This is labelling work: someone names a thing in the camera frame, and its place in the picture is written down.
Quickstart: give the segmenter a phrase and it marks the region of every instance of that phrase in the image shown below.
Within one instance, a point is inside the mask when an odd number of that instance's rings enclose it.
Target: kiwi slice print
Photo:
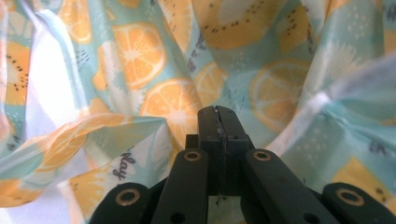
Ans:
[[[280,51],[288,53],[308,40],[310,23],[304,6],[292,10],[277,26]]]
[[[18,43],[7,43],[6,104],[25,105],[29,77],[30,50]]]
[[[234,49],[260,40],[285,2],[192,0],[205,41],[214,49]]]

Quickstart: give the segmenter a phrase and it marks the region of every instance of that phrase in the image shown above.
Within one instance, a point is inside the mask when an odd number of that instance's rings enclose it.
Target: lemon slice print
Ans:
[[[113,27],[127,86],[137,90],[158,76],[166,53],[157,29],[143,22]]]
[[[234,49],[260,40],[286,1],[192,0],[206,43]]]
[[[199,102],[189,78],[173,78],[157,84],[147,93],[140,115],[166,118],[172,134],[184,146],[186,134],[197,132]]]
[[[167,28],[183,52],[186,52],[191,39],[192,5],[191,0],[159,0]]]
[[[330,16],[336,9],[343,7],[349,0],[326,0],[327,17]]]
[[[91,42],[88,0],[64,0],[58,13],[71,38],[78,43]]]
[[[52,171],[65,165],[84,144],[87,133],[129,122],[130,120],[121,114],[105,113],[65,124],[51,133],[46,141],[38,143],[43,151],[43,161],[36,171]]]
[[[203,106],[207,106],[219,99],[224,88],[227,74],[220,70],[216,63],[207,64],[194,80],[199,98]]]
[[[107,170],[108,167],[98,168],[69,180],[69,186],[73,190],[84,218],[90,217],[97,205],[106,196],[103,185],[106,181]]]
[[[123,7],[136,8],[139,6],[140,0],[118,0]]]
[[[252,80],[250,104],[269,129],[280,132],[294,115],[309,63],[286,60],[270,63]]]
[[[2,207],[14,207],[30,203],[41,193],[41,190],[22,189],[19,179],[0,180],[0,189]]]

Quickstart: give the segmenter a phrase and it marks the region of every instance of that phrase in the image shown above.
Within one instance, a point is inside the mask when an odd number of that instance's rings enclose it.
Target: plastic tablecloth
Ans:
[[[396,1],[1,0],[0,221],[87,223],[234,110],[311,189],[396,214]],[[239,199],[209,223],[243,223]]]

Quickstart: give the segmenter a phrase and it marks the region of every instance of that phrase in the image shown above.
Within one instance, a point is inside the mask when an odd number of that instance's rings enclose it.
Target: mounting hole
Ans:
[[[319,219],[317,216],[315,216],[314,214],[312,214],[312,213],[305,213],[305,214],[304,214],[304,220],[305,220],[307,223],[311,223],[311,224],[318,224],[318,223],[320,223],[320,219]]]
[[[268,154],[267,152],[263,151],[255,151],[253,154],[254,158],[259,161],[269,161],[271,160],[271,155]]]
[[[336,191],[337,197],[344,203],[353,206],[364,205],[364,199],[355,190],[352,189],[338,189]]]
[[[183,223],[186,220],[186,217],[184,217],[184,214],[182,213],[174,213],[170,220],[172,223]]]
[[[194,151],[188,152],[184,154],[184,159],[186,159],[186,161],[198,161],[201,159],[201,154]]]
[[[121,206],[128,206],[136,203],[140,198],[140,193],[137,189],[123,189],[117,194],[116,203]]]

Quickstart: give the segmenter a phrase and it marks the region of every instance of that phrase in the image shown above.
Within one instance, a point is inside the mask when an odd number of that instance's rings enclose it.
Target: fabric cloth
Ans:
[[[57,186],[86,223],[118,184],[165,178],[222,105],[308,187],[396,214],[394,50],[394,0],[0,0],[0,206],[36,202],[78,153]],[[210,223],[244,221],[213,200]]]

